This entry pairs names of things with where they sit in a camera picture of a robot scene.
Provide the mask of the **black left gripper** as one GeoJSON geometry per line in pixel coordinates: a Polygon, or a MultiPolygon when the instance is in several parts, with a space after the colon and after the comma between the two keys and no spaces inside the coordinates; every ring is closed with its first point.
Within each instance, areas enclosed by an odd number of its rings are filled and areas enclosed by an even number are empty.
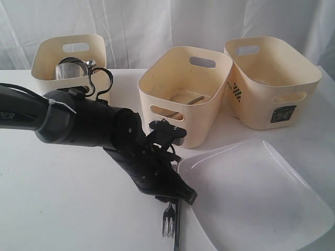
{"type": "Polygon", "coordinates": [[[160,202],[176,204],[179,199],[192,206],[197,192],[172,168],[181,158],[175,151],[161,151],[148,143],[132,142],[104,151],[130,176],[138,189],[160,202]]]}

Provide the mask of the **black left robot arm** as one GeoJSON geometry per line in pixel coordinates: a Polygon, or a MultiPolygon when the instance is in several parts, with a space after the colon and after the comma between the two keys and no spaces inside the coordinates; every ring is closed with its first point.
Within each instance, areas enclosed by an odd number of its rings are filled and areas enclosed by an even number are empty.
{"type": "Polygon", "coordinates": [[[130,176],[138,189],[163,202],[193,204],[197,193],[173,169],[174,150],[187,132],[167,120],[149,124],[128,108],[111,107],[75,91],[53,90],[41,96],[1,84],[1,128],[33,131],[48,144],[101,147],[130,176]]]}

